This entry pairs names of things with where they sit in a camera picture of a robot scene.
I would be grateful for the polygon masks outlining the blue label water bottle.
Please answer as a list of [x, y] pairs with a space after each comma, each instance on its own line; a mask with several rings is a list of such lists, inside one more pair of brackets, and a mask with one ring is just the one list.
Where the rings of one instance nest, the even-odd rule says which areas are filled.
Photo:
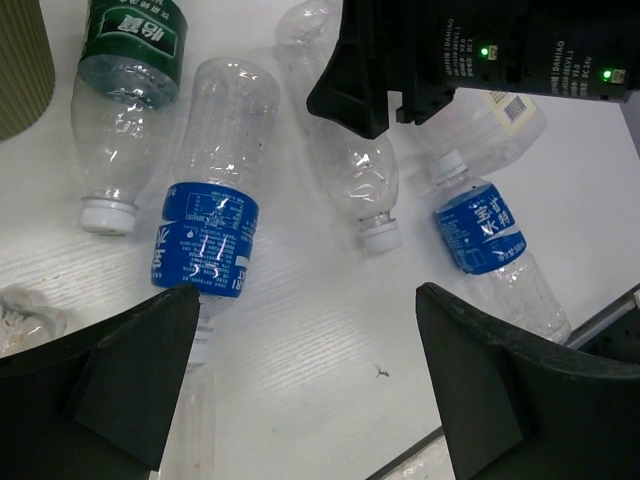
[[429, 173], [435, 222], [474, 300], [501, 320], [565, 343], [570, 323], [496, 185], [472, 176], [456, 151], [435, 160]]

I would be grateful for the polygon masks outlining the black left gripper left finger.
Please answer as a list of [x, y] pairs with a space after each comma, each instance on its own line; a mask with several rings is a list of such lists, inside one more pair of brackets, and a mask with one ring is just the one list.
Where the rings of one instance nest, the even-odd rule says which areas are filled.
[[199, 316], [191, 284], [1, 360], [4, 479], [159, 469]]

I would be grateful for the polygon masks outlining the clear slim unlabelled bottle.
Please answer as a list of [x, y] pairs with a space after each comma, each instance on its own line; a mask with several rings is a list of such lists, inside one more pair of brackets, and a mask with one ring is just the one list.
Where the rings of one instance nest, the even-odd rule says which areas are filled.
[[346, 237], [377, 256], [401, 245], [392, 209], [399, 172], [387, 135], [363, 139], [312, 116], [306, 99], [323, 72], [338, 36], [335, 1], [303, 1], [289, 9], [275, 29], [275, 55], [296, 119], [307, 139], [314, 180], [347, 231]]

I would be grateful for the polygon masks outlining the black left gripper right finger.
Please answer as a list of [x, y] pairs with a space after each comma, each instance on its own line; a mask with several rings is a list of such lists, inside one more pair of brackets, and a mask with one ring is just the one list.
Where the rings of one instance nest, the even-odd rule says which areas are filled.
[[560, 345], [444, 288], [416, 320], [459, 479], [635, 479], [639, 364]]

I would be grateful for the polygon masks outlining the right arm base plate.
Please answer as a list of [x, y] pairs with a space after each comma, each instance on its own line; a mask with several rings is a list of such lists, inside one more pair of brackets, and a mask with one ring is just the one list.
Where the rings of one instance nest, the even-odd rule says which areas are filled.
[[639, 364], [639, 286], [576, 328], [566, 346], [594, 356]]

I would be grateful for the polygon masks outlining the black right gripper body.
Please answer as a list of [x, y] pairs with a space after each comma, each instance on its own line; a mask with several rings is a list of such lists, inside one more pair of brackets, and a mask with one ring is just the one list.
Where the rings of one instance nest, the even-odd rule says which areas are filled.
[[420, 125], [459, 88], [624, 102], [639, 88], [636, 1], [405, 1], [396, 119]]

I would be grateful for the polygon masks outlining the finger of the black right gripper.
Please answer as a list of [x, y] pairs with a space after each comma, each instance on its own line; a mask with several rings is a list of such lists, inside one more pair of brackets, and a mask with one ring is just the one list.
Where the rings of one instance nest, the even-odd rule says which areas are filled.
[[313, 116], [365, 139], [389, 128], [386, 56], [397, 45], [392, 1], [344, 1], [331, 57], [309, 93]]

